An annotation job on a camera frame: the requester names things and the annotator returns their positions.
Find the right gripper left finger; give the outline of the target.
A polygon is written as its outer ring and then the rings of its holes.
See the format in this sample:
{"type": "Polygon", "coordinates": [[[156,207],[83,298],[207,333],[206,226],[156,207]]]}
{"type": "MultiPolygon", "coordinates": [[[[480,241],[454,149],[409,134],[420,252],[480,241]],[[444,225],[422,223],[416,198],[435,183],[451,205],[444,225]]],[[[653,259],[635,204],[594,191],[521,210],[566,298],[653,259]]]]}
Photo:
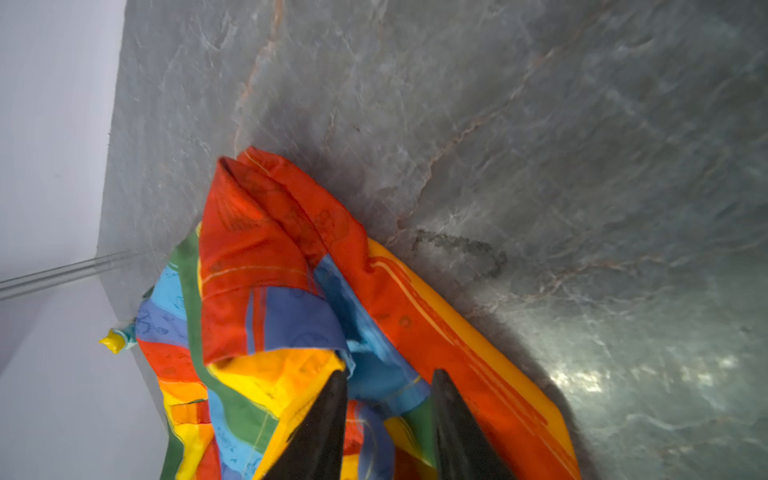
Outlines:
{"type": "Polygon", "coordinates": [[[347,412],[347,379],[332,373],[291,437],[286,449],[263,479],[340,478],[347,412]]]}

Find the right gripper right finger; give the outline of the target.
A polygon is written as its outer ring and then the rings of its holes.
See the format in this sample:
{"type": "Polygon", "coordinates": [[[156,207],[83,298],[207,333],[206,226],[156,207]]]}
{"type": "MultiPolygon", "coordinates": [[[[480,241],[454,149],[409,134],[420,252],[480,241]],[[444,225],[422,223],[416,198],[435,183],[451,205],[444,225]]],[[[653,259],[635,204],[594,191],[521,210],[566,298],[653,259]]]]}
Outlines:
{"type": "Polygon", "coordinates": [[[433,437],[439,479],[506,479],[515,474],[484,435],[450,375],[433,373],[433,437]]]}

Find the rainbow striped jacket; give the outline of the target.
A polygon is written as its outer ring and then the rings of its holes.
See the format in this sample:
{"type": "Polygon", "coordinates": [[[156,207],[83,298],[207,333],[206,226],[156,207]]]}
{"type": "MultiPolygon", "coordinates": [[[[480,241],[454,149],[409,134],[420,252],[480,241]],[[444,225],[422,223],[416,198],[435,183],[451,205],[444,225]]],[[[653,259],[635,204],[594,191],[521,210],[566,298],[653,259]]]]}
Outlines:
{"type": "Polygon", "coordinates": [[[520,479],[576,479],[560,410],[328,191],[256,148],[217,161],[202,220],[134,321],[163,395],[165,479],[260,479],[348,379],[341,475],[436,473],[435,371],[520,479]]]}

